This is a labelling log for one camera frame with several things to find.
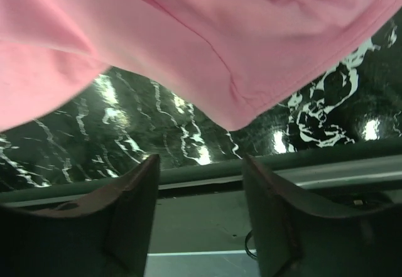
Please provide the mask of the light pink t-shirt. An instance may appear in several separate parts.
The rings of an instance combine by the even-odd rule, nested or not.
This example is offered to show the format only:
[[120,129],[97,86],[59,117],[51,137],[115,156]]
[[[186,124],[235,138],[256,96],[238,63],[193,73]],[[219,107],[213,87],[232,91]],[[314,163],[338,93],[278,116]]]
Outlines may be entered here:
[[235,131],[400,8],[401,0],[1,0],[1,129],[44,116],[118,67]]

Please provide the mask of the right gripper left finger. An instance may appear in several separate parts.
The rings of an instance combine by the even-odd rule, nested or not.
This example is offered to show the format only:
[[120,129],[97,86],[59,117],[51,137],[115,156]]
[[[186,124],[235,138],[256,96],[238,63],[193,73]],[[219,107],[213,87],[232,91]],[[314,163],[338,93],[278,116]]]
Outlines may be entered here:
[[142,276],[160,179],[149,156],[54,209],[1,207],[2,276]]

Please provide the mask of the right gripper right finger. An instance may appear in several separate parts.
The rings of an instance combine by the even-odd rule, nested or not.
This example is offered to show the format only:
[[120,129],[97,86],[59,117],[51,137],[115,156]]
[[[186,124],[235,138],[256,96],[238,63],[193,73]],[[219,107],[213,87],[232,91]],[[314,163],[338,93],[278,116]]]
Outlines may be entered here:
[[401,205],[333,202],[250,156],[243,187],[261,276],[400,276]]

